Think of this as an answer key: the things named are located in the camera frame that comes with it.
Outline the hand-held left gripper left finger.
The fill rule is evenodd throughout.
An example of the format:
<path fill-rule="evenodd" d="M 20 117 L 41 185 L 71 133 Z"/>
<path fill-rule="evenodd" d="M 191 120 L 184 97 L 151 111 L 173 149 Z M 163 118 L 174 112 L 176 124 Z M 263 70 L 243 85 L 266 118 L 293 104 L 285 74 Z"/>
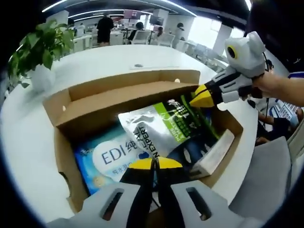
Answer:
<path fill-rule="evenodd" d="M 154 160 L 129 165 L 120 182 L 107 185 L 84 200 L 71 218 L 58 218 L 48 228 L 143 228 L 152 203 Z"/>

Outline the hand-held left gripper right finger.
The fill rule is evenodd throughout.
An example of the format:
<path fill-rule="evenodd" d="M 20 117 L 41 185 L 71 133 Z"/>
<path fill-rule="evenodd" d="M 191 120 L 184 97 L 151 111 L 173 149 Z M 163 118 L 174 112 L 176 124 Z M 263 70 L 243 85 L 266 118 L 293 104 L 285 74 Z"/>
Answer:
<path fill-rule="evenodd" d="M 226 199 L 199 180 L 190 180 L 173 159 L 155 164 L 159 202 L 168 228 L 257 228 L 259 221 L 228 208 Z"/>

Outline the person's right hand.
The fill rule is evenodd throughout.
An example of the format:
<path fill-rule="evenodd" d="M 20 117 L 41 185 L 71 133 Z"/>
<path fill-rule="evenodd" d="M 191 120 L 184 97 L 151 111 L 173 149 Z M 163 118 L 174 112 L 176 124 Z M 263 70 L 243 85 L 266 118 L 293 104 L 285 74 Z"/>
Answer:
<path fill-rule="evenodd" d="M 245 96 L 241 96 L 241 99 L 245 101 L 249 97 L 253 98 L 270 98 L 271 95 L 267 91 L 267 76 L 269 72 L 265 71 L 264 74 L 252 78 L 253 85 L 251 92 Z"/>

